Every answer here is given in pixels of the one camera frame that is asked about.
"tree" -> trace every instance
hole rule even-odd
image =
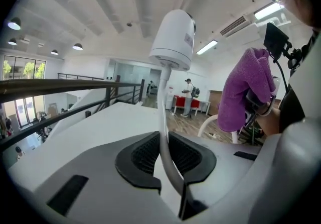
[[[27,62],[24,69],[24,76],[27,76],[27,78],[31,78],[31,75],[34,74],[34,70],[35,70],[35,63]]]
[[[8,64],[8,61],[4,61],[4,69],[3,69],[4,77],[6,74],[10,73],[10,71],[11,71],[11,66]]]
[[[45,72],[45,64],[42,63],[42,64],[40,64],[40,66],[35,74],[35,78],[43,78],[44,72]]]

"glass door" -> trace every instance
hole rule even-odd
[[[18,117],[18,122],[20,128],[28,125],[28,118],[26,114],[26,108],[25,108],[25,100],[24,99],[18,99],[15,100],[16,105],[16,112]]]
[[[15,100],[15,106],[20,128],[31,124],[36,117],[34,98]]]
[[[29,123],[32,123],[34,121],[34,118],[36,117],[36,110],[35,110],[35,104],[33,97],[28,97],[25,99],[25,105],[27,109],[27,116]]]

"ceiling lamp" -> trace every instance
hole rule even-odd
[[[78,50],[78,51],[82,51],[83,50],[82,49],[82,45],[79,44],[79,43],[75,44],[72,48],[74,48],[75,50]]]
[[[277,11],[279,11],[280,9],[283,9],[284,6],[280,5],[278,3],[273,3],[271,5],[266,6],[265,8],[257,11],[254,13],[254,16],[256,17],[256,19],[260,20],[266,16],[269,16],[272,13],[275,13]]]
[[[199,50],[196,54],[201,55],[201,54],[205,53],[207,50],[211,49],[215,45],[217,45],[217,41],[212,40],[210,43],[208,43],[206,46],[204,46],[201,50]]]
[[[21,28],[21,20],[17,17],[14,17],[9,23],[8,27],[14,30],[19,30]]]
[[[17,45],[17,41],[16,41],[15,38],[11,38],[11,39],[9,40],[8,44],[10,44],[10,45]]]
[[[53,54],[53,55],[58,55],[59,53],[58,53],[57,50],[52,50],[51,54]]]

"air vent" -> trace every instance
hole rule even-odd
[[[30,43],[30,40],[28,38],[21,38],[20,41],[24,44]]]
[[[248,21],[244,16],[242,16],[239,19],[237,19],[235,22],[233,22],[231,25],[223,29],[220,33],[224,37],[229,37],[235,32],[245,28],[249,24],[250,24],[250,21]]]

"metal handrail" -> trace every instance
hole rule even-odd
[[[132,103],[134,103],[134,98],[139,95],[138,101],[142,98],[142,91],[144,88],[145,80],[142,79],[141,84],[131,84],[131,83],[120,83],[120,82],[108,82],[108,81],[93,81],[93,80],[67,80],[67,79],[18,79],[18,80],[6,80],[0,81],[0,103],[12,101],[20,98],[68,92],[75,90],[84,90],[84,89],[96,89],[96,88],[106,88],[106,97],[103,100],[92,102],[90,104],[69,110],[65,113],[59,114],[58,116],[51,117],[49,119],[40,121],[37,124],[34,124],[24,130],[14,133],[12,136],[3,139],[0,141],[0,152],[3,152],[8,147],[14,145],[25,137],[31,135],[32,133],[43,129],[53,123],[56,123],[64,118],[67,118],[71,115],[79,113],[88,108],[98,105],[97,110],[94,113],[97,113],[99,110],[102,110],[106,107],[109,107],[110,101],[119,97],[122,97],[127,94],[132,94],[130,98]],[[131,92],[118,94],[118,87],[130,87],[133,86],[134,89]]]
[[[52,93],[130,86],[141,86],[141,84],[80,79],[13,79],[0,81],[0,103]]]
[[[85,78],[91,78],[92,80],[94,80],[94,79],[104,80],[104,78],[100,78],[100,77],[89,77],[89,76],[66,74],[66,73],[58,73],[58,78],[59,78],[59,75],[65,75],[66,78],[67,78],[67,76],[74,76],[74,77],[76,77],[75,79],[78,79],[78,77],[85,77]]]
[[[53,123],[56,123],[60,120],[63,120],[66,117],[69,117],[71,115],[74,115],[76,113],[79,113],[83,110],[89,109],[91,107],[94,107],[96,105],[99,105],[103,102],[106,102],[106,99],[100,100],[100,101],[96,101],[96,102],[92,102],[90,104],[66,111],[65,113],[61,113],[57,116],[51,117],[49,119],[43,120],[37,124],[34,124],[26,129],[20,130],[15,132],[12,136],[7,137],[5,139],[0,140],[0,152],[3,152],[5,149],[9,148],[10,146],[14,145],[15,143],[19,142],[20,140],[22,140],[23,138],[33,134],[34,132],[43,129],[45,127],[48,127],[50,125],[52,125]]]

